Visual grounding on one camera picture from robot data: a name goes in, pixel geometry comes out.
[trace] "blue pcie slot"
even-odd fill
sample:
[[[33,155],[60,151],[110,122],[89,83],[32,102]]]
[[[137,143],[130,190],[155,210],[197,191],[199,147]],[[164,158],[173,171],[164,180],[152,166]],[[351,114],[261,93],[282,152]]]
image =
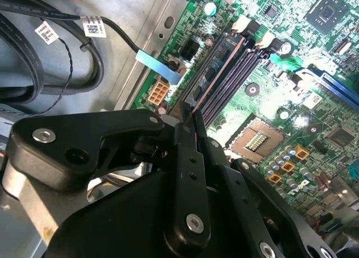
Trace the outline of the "blue pcie slot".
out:
[[[343,84],[341,84],[325,71],[310,68],[308,70],[316,75],[314,76],[316,82],[327,88],[330,92],[332,92],[355,110],[359,110],[359,96],[357,94],[351,92],[348,88],[346,88]]]
[[[349,176],[353,179],[359,179],[359,160],[356,160],[349,167]]]

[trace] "motherboard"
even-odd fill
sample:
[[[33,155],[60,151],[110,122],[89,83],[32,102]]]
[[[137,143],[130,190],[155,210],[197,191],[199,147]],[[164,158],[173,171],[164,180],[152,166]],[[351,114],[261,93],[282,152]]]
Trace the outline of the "motherboard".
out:
[[[310,224],[358,209],[359,0],[188,0],[132,108],[201,110]]]

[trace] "barcode label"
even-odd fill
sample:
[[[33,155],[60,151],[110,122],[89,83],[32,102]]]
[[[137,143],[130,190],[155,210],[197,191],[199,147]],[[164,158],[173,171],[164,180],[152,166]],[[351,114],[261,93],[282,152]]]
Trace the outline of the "barcode label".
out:
[[[313,109],[316,105],[320,103],[322,97],[315,92],[311,93],[307,99],[304,100],[303,105],[308,109]]]
[[[106,38],[105,25],[101,17],[86,16],[81,17],[81,22],[84,27],[85,35],[90,38]]]
[[[46,42],[46,44],[50,45],[57,39],[59,36],[55,33],[55,31],[51,28],[51,26],[44,21],[35,32]]]

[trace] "blue tab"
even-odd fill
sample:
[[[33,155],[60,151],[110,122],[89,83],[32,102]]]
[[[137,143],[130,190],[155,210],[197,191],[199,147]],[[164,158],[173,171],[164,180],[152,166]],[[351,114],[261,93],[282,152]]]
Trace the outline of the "blue tab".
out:
[[[180,74],[172,71],[167,66],[162,64],[159,60],[153,58],[151,55],[145,53],[142,50],[139,50],[139,52],[137,52],[136,60],[163,76],[171,84],[177,85],[181,79]]]

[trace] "green circuit board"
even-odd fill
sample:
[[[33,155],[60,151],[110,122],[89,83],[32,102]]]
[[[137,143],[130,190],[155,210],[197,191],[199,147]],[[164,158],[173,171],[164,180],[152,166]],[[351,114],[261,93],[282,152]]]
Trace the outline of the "green circuit board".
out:
[[[210,16],[204,12],[208,2],[213,2],[217,8]],[[316,218],[327,208],[343,204],[331,190],[330,181],[321,179],[319,183],[318,178],[314,179],[321,172],[329,178],[340,175],[350,187],[357,187],[359,115],[319,84],[309,84],[298,91],[290,80],[280,74],[285,72],[288,77],[300,68],[315,67],[355,92],[359,75],[358,6],[359,0],[189,0],[159,56],[161,61],[179,60],[186,70],[180,83],[170,85],[164,98],[168,103],[167,111],[171,111],[183,98],[183,92],[210,52],[204,43],[205,37],[213,36],[215,43],[241,15],[260,24],[254,40],[259,40],[268,31],[279,40],[290,43],[290,57],[272,54],[269,62],[256,67],[209,126],[208,134],[226,148],[228,156],[235,158],[243,155],[234,152],[232,145],[236,135],[240,136],[248,128],[250,119],[258,119],[275,129],[283,139],[269,154],[253,162],[264,177],[268,176],[265,169],[270,162],[280,156],[287,146],[299,145],[304,149],[309,155],[303,160],[292,157],[293,170],[285,172],[280,169],[276,172],[280,181],[271,183],[273,187],[281,188],[288,203],[309,219]],[[334,11],[338,13],[330,19]],[[318,18],[326,23],[318,24]],[[199,45],[190,60],[181,58],[181,49],[188,39]],[[350,48],[340,51],[338,48],[349,40]],[[150,73],[132,108],[158,109],[157,105],[149,102],[158,77],[156,73]],[[259,85],[260,92],[256,96],[248,96],[246,87],[253,83]],[[343,141],[335,142],[337,137],[343,137]],[[316,143],[325,148],[325,154],[318,150]],[[293,193],[288,179],[295,180],[299,185],[308,179],[300,172],[302,168],[308,169],[312,177],[308,184]]]

